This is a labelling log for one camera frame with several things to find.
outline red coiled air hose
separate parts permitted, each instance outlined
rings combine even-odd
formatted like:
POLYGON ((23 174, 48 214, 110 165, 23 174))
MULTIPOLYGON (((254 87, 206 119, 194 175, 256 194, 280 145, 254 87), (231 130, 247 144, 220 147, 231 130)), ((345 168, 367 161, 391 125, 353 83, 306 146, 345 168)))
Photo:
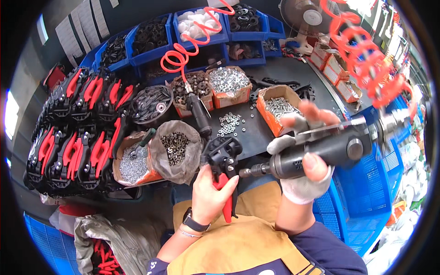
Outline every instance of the red coiled air hose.
POLYGON ((222 30, 222 25, 220 24, 220 21, 217 20, 217 18, 214 17, 214 14, 210 13, 209 11, 219 12, 219 13, 223 13, 223 14, 226 14, 226 15, 234 15, 235 14, 234 9, 228 3, 226 3, 224 0, 219 0, 219 1, 223 5, 225 5, 230 11, 224 11, 224 10, 221 10, 221 9, 218 9, 218 8, 214 8, 214 7, 205 7, 204 8, 205 12, 209 13, 211 18, 217 23, 219 28, 218 29, 209 28, 209 27, 207 27, 205 25, 200 24, 199 22, 194 21, 194 25, 199 27, 205 33, 206 41, 199 41, 199 40, 196 40, 196 39, 191 38, 188 35, 184 34, 183 37, 185 37, 186 39, 188 39, 188 41, 191 41, 191 43, 194 44, 195 52, 188 52, 187 50, 185 50, 185 48, 182 45, 180 45, 178 43, 174 43, 173 46, 176 49, 176 51, 172 50, 172 51, 166 52, 165 55, 161 59, 161 66, 162 66, 162 69, 165 72, 177 73, 177 72, 181 71, 182 72, 182 80, 183 80, 183 82, 187 81, 187 79, 185 77, 184 67, 188 63, 189 56, 196 56, 196 55, 198 55, 198 46, 199 45, 206 45, 206 44, 208 44, 211 41, 211 38, 209 37, 209 34, 208 34, 207 30, 210 30, 210 31, 213 31, 213 32, 219 32, 219 31, 222 30), (177 58, 179 60, 179 62, 177 63, 177 62, 174 62, 174 61, 170 60, 169 59, 170 56, 174 56, 175 58, 177 58), (171 65, 178 66, 179 68, 175 69, 175 70, 170 70, 170 69, 166 68, 164 66, 164 60, 166 60, 171 65))

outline navy sleeve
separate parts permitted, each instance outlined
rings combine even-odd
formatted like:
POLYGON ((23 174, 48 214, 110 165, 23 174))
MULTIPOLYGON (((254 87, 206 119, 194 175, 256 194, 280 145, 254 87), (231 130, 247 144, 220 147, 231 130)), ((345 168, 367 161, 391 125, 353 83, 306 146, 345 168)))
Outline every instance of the navy sleeve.
POLYGON ((167 275, 168 264, 158 258, 151 259, 148 262, 147 275, 167 275))
POLYGON ((303 253, 308 260, 317 261, 335 275, 368 274, 362 258, 320 222, 290 240, 301 253, 308 254, 311 259, 303 253))

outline electric fan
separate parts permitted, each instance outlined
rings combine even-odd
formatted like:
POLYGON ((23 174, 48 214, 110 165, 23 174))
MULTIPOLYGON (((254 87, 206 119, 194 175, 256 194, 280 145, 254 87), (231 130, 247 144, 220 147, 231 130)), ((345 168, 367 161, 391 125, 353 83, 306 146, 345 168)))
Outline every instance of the electric fan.
MULTIPOLYGON (((339 15, 339 7, 333 1, 327 2, 328 8, 339 15)), ((322 12, 319 0, 281 0, 278 5, 281 16, 292 30, 298 32, 294 38, 286 41, 296 41, 299 47, 296 50, 305 55, 311 55, 313 47, 307 43, 307 37, 323 37, 330 31, 332 18, 322 12)))

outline red pliers handle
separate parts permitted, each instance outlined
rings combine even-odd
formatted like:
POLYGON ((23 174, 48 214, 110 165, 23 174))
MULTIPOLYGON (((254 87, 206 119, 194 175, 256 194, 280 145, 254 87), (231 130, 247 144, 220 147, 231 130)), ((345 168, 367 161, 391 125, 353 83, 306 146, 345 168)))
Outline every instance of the red pliers handle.
MULTIPOLYGON (((221 173, 219 176, 219 182, 213 182, 214 187, 217 190, 221 190, 227 183, 229 179, 226 174, 221 173)), ((226 204, 223 207, 224 220, 230 224, 232 222, 232 195, 227 199, 226 204)))

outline air screwdriver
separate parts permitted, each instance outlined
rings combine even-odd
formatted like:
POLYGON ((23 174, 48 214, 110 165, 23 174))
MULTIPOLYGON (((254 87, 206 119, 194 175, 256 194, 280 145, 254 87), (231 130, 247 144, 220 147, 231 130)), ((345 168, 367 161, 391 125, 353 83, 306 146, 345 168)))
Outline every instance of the air screwdriver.
MULTIPOLYGON (((338 127, 341 126, 328 126, 326 129, 338 127)), ((241 169, 239 175, 240 177, 248 177, 272 174, 278 179, 305 176, 302 160, 307 152, 317 154, 325 163, 331 166, 342 165, 349 167, 354 165, 361 157, 371 153, 372 141, 375 140, 377 135, 370 135, 369 129, 371 127, 367 126, 365 119, 361 124, 351 124, 345 127, 344 130, 337 131, 321 139, 288 147, 280 153, 273 155, 270 161, 266 163, 256 164, 250 169, 241 169)))
POLYGON ((209 141, 211 140, 211 135, 213 133, 213 128, 209 125, 211 115, 203 102, 193 93, 191 87, 187 85, 187 83, 185 83, 185 88, 188 92, 187 109, 191 111, 195 118, 200 136, 205 138, 206 141, 209 141))

